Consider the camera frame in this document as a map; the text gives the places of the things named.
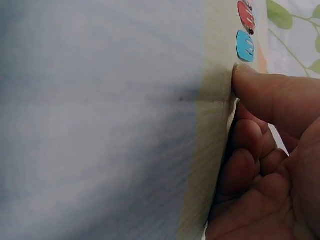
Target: skin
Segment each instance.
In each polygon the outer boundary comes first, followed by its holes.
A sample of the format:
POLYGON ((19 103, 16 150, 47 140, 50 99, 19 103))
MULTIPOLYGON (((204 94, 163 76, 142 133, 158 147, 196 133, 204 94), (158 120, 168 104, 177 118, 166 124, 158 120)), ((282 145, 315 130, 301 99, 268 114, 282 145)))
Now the skin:
POLYGON ((233 71, 240 99, 207 240, 320 239, 320 80, 233 71), (278 149, 273 124, 289 152, 278 149))

